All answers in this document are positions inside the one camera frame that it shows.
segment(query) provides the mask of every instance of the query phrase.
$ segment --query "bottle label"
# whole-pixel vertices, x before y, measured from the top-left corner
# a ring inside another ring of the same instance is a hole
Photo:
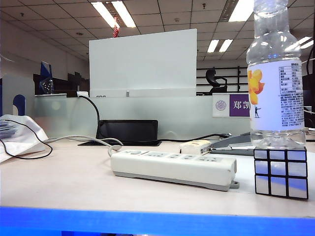
[[[247,69],[252,130],[304,128],[302,63],[282,60]]]

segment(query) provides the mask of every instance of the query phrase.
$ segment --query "whiteboard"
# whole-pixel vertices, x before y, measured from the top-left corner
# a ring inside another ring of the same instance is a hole
[[[90,41],[90,96],[195,96],[197,30]]]

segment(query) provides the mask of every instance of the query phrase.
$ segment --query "red ornament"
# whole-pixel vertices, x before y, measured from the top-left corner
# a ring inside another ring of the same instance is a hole
[[[114,32],[113,32],[113,37],[117,38],[119,34],[119,28],[117,27],[117,25],[114,25]]]

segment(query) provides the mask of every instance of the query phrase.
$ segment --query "logo emblem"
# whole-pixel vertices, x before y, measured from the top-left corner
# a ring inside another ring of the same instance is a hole
[[[226,102],[220,100],[220,101],[217,101],[216,103],[216,109],[219,110],[219,111],[223,111],[226,109]]]

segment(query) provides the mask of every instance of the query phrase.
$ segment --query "desk surface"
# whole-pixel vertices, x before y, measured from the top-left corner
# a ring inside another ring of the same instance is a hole
[[[78,147],[76,141],[53,143],[44,159],[11,158],[0,165],[1,206],[172,212],[251,216],[315,217],[315,153],[308,153],[308,201],[254,193],[253,158],[235,156],[240,189],[220,192],[200,187],[116,177],[105,147]],[[315,145],[307,146],[315,151]],[[178,152],[177,143],[134,149]]]

